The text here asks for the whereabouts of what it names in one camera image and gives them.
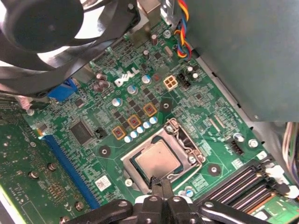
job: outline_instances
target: black fan blade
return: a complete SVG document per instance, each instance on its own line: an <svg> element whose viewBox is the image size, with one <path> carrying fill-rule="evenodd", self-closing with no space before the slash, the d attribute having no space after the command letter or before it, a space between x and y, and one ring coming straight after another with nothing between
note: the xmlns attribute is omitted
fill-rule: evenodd
<svg viewBox="0 0 299 224"><path fill-rule="evenodd" d="M0 31L0 60L16 67L50 71L54 68L43 62L37 54L29 53L12 45Z"/></svg>

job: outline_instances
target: green circuit board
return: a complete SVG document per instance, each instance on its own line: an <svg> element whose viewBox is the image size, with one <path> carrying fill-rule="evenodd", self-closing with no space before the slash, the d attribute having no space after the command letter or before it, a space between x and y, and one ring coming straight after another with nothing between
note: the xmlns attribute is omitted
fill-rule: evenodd
<svg viewBox="0 0 299 224"><path fill-rule="evenodd" d="M0 103L0 188L23 223L57 224L90 211L49 146L37 138L14 106ZM55 171L48 164L56 164ZM38 178L29 177L37 172ZM75 203L82 202L81 211Z"/></svg>

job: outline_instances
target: mounting screw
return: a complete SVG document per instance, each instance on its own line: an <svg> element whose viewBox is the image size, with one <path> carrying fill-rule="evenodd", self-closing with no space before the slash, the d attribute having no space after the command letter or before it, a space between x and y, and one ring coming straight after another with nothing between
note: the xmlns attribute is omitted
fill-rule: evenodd
<svg viewBox="0 0 299 224"><path fill-rule="evenodd" d="M250 139L248 145L250 148L256 148L258 147L258 141L256 139Z"/></svg>
<svg viewBox="0 0 299 224"><path fill-rule="evenodd" d="M166 126L166 131L168 132L168 133L173 133L174 132L174 129L173 129L173 127L172 126L170 126L170 125L168 125L168 126Z"/></svg>
<svg viewBox="0 0 299 224"><path fill-rule="evenodd" d="M125 180L125 185L126 187L131 187L133 185L133 181L130 178L128 178Z"/></svg>
<svg viewBox="0 0 299 224"><path fill-rule="evenodd" d="M213 207L213 203L212 202L205 202L205 206L208 207L208 208L211 208Z"/></svg>
<svg viewBox="0 0 299 224"><path fill-rule="evenodd" d="M149 200L150 200L151 202L156 202L158 199L157 199L157 197L151 197Z"/></svg>
<svg viewBox="0 0 299 224"><path fill-rule="evenodd" d="M196 158L193 155L188 157L188 161L191 164L195 164L197 162Z"/></svg>
<svg viewBox="0 0 299 224"><path fill-rule="evenodd" d="M120 202L120 203L118 204L118 206L120 206L120 207L126 207L127 205L128 205L127 202Z"/></svg>

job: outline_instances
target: integrated circuit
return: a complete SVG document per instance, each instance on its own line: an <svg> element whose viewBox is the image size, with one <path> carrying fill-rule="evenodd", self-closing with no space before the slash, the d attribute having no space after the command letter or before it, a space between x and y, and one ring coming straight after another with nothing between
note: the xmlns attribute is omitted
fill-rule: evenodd
<svg viewBox="0 0 299 224"><path fill-rule="evenodd" d="M146 113L146 115L148 115L149 117L153 116L155 113L157 113L157 109L155 108L155 106L152 103L148 103L143 107L144 112Z"/></svg>
<svg viewBox="0 0 299 224"><path fill-rule="evenodd" d="M80 145L86 145L93 139L92 132L82 120L70 127L70 132Z"/></svg>
<svg viewBox="0 0 299 224"><path fill-rule="evenodd" d="M121 126L117 126L112 130L112 134L116 137L117 140L120 140L126 136L126 131Z"/></svg>
<svg viewBox="0 0 299 224"><path fill-rule="evenodd" d="M131 117L129 117L128 123L131 126L131 128L133 128L133 129L135 129L139 125L141 125L141 121L140 121L139 117L136 114L133 114Z"/></svg>

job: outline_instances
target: pcie slot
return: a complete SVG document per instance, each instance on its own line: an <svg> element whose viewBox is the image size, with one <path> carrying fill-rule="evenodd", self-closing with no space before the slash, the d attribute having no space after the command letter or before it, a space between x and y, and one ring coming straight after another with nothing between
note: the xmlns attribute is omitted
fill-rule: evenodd
<svg viewBox="0 0 299 224"><path fill-rule="evenodd" d="M271 192L271 190L267 189L264 183L260 183L245 195L230 203L229 206L237 210L243 210L249 204L255 204L256 201L258 201L261 197L263 197L263 195L269 192Z"/></svg>
<svg viewBox="0 0 299 224"><path fill-rule="evenodd" d="M100 207L100 204L98 201L95 199L94 195L92 192L89 190L85 182L82 180L80 175L77 173L69 159L66 157L64 152L62 151L61 147L57 144L55 138L53 135L47 135L43 137L43 140L47 142L47 144L50 146L52 149L52 152L58 159L59 163L61 166L64 168L66 173L70 176L70 178L73 180L74 184L77 186L79 189L80 193L82 196L85 198L87 203L89 204L91 209L96 209Z"/></svg>

